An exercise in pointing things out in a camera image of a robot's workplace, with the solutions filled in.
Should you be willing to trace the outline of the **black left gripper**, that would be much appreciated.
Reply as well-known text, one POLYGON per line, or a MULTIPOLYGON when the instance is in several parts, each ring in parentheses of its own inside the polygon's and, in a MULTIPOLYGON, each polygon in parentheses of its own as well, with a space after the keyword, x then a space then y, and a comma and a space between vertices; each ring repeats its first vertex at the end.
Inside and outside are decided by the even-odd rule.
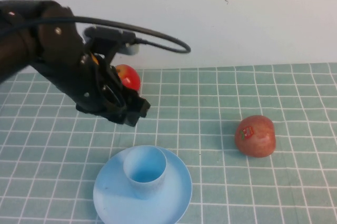
POLYGON ((137 91, 122 84, 115 67, 94 55, 83 55, 62 70, 59 90, 76 103, 78 111, 130 127, 145 118, 151 107, 137 91))

